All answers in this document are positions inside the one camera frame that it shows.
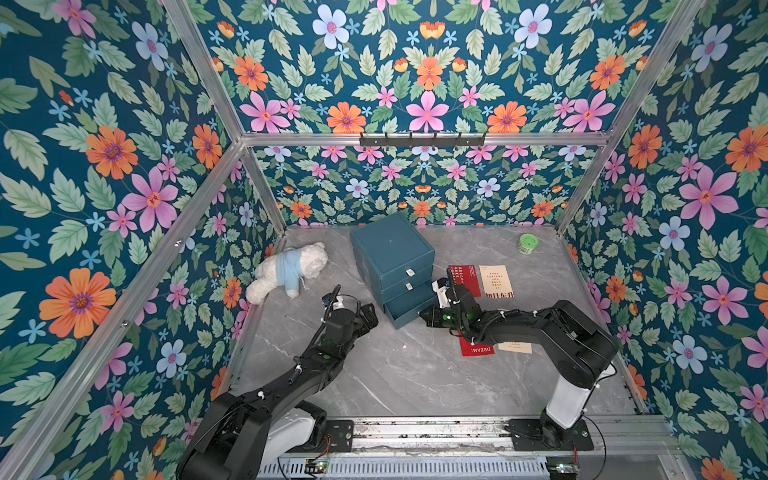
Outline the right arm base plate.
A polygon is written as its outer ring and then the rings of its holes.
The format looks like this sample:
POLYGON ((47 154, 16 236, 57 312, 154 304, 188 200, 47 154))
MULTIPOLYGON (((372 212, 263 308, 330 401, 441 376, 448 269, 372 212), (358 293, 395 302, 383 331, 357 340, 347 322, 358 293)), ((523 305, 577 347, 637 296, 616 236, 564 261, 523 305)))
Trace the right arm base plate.
POLYGON ((570 429, 541 419, 510 419, 505 430, 510 434, 513 447, 523 452, 593 451, 594 442, 584 419, 570 429))

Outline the teal bottom drawer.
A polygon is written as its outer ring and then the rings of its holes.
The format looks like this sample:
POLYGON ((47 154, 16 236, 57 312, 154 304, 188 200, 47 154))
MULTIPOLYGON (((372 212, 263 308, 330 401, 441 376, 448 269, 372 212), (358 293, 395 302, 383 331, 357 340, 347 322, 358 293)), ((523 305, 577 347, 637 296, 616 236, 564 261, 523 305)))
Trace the teal bottom drawer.
POLYGON ((434 305, 437 295, 431 290, 412 290, 386 302, 384 312, 395 329, 403 328, 419 317, 419 313, 434 305))

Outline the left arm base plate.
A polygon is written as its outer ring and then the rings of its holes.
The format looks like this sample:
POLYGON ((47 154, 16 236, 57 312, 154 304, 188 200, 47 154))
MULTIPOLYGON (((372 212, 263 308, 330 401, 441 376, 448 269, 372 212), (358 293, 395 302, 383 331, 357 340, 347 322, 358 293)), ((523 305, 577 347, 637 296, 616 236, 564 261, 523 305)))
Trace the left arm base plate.
POLYGON ((355 423, 352 420, 327 420, 316 426, 309 440, 296 448, 302 453, 349 453, 352 451, 355 423))

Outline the red postcard white text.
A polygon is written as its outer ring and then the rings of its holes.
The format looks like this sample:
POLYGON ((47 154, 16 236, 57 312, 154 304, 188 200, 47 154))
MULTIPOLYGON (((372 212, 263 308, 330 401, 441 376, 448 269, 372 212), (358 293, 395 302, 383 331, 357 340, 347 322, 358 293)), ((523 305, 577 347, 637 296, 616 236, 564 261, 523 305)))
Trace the red postcard white text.
POLYGON ((482 296, 478 272, 474 265, 450 265, 448 270, 457 285, 464 285, 474 298, 482 296))

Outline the teal top drawer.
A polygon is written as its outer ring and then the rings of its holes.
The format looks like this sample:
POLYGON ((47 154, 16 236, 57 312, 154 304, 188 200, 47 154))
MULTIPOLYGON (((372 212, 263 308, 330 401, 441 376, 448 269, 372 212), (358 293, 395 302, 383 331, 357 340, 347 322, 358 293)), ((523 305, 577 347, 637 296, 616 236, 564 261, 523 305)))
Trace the teal top drawer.
POLYGON ((404 287, 406 284, 415 286, 426 282, 432 277, 434 266, 428 264, 419 268, 399 268, 392 269, 371 280, 371 285, 380 291, 395 286, 404 287))

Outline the cream postcard red text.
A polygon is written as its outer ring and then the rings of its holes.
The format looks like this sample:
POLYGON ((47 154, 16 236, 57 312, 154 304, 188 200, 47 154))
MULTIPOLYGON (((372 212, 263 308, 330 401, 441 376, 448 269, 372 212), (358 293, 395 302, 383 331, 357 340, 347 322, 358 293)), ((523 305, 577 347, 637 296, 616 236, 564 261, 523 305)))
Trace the cream postcard red text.
POLYGON ((511 299, 514 290, 504 265, 480 265, 484 295, 488 299, 511 299))

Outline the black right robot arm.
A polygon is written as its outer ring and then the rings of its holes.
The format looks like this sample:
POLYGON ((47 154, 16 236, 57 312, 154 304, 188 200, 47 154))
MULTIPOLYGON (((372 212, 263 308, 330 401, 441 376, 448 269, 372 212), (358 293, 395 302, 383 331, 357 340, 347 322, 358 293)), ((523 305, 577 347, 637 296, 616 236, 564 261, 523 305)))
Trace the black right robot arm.
POLYGON ((533 311, 485 310, 452 274, 434 281, 432 290, 436 300, 419 312, 429 328, 447 329, 472 345, 522 342, 543 348, 558 372, 552 396, 533 432, 516 430, 512 420, 507 428, 550 450, 573 445, 593 392, 617 373, 618 346, 612 337, 567 300, 533 311))

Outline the teal drawer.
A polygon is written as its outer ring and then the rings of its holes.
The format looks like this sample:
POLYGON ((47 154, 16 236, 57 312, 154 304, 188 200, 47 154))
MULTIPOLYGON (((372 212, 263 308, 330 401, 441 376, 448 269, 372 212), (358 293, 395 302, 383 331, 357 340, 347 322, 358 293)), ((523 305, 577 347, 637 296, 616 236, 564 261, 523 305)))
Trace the teal drawer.
POLYGON ((432 280, 430 278, 417 279, 415 277, 406 279, 386 288, 375 290, 374 297, 380 304, 392 302, 419 304, 434 298, 432 280))
POLYGON ((431 290, 412 290, 386 302, 384 312, 395 329, 403 328, 419 317, 419 313, 434 305, 437 295, 431 290))
POLYGON ((399 268, 392 269, 371 280, 371 285, 380 291, 395 286, 404 287, 406 284, 415 286, 426 282, 432 277, 434 266, 428 264, 419 268, 399 268))

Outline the teal drawer cabinet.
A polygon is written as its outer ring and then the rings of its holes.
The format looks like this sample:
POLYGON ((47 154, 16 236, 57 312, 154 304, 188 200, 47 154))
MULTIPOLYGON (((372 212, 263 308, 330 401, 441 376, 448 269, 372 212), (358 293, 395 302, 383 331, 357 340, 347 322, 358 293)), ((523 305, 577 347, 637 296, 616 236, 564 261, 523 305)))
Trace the teal drawer cabinet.
POLYGON ((434 266, 435 250, 401 213, 395 213, 350 233, 356 264, 361 277, 371 280, 399 268, 434 266))

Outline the cream postcard red emblem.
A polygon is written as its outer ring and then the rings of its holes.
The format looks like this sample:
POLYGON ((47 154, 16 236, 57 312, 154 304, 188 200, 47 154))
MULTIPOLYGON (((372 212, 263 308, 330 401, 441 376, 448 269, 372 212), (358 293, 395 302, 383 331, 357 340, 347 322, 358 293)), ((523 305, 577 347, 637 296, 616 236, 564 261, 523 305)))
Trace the cream postcard red emblem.
POLYGON ((533 352, 532 344, 528 342, 502 342, 498 343, 496 348, 510 353, 531 354, 533 352))

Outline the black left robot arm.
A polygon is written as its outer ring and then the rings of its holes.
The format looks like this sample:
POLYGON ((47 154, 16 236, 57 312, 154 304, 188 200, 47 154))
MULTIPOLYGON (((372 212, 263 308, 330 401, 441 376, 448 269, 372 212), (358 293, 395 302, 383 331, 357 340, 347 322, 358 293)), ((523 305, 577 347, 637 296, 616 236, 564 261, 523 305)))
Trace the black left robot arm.
POLYGON ((218 395, 176 467, 178 479, 255 479, 264 462, 307 443, 317 418, 306 399, 342 371, 355 342, 378 325, 375 307, 343 304, 341 287, 323 297, 320 328, 288 371, 250 392, 218 395))

